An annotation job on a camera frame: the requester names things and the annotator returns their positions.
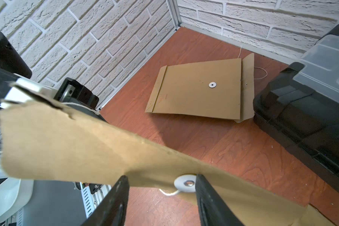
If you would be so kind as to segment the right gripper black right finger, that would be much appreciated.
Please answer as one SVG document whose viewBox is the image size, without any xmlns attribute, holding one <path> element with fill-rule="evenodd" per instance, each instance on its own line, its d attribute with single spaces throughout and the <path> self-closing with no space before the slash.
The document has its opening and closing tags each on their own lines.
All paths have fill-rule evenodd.
<svg viewBox="0 0 339 226">
<path fill-rule="evenodd" d="M 202 174 L 196 175 L 195 194 L 202 226 L 244 226 Z"/>
</svg>

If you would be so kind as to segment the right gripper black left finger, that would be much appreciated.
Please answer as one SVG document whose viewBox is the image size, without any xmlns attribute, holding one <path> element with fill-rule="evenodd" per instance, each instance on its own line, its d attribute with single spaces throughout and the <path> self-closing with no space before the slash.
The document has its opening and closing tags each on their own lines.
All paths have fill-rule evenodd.
<svg viewBox="0 0 339 226">
<path fill-rule="evenodd" d="M 82 226 L 124 226 L 129 191 L 128 177 L 123 175 Z"/>
</svg>

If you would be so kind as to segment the brown kraft file bag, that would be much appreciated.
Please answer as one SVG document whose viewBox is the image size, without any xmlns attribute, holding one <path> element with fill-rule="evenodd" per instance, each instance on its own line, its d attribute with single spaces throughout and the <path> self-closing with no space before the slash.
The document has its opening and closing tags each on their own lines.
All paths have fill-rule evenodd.
<svg viewBox="0 0 339 226">
<path fill-rule="evenodd" d="M 125 175 L 130 186 L 174 187 L 190 175 L 191 192 L 180 195 L 197 204 L 196 175 L 206 177 L 244 226 L 330 226 L 316 208 L 299 206 L 269 191 L 84 114 L 38 92 L 11 83 L 31 97 L 0 110 L 1 166 L 10 177 L 110 184 Z"/>
<path fill-rule="evenodd" d="M 145 111 L 234 120 L 254 117 L 254 57 L 163 66 Z"/>
</svg>

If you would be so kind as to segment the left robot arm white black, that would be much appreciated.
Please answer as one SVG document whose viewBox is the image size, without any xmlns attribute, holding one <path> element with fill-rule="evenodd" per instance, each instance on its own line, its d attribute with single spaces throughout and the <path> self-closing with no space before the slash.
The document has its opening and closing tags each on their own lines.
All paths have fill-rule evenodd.
<svg viewBox="0 0 339 226">
<path fill-rule="evenodd" d="M 70 107 L 91 115 L 100 120 L 103 117 L 95 110 L 99 98 L 88 88 L 75 79 L 65 78 L 56 89 L 31 80 L 32 71 L 17 51 L 12 47 L 6 36 L 0 32 L 0 109 L 9 107 L 10 103 L 22 103 L 31 97 L 11 83 L 18 83 L 28 90 L 38 92 Z"/>
</svg>

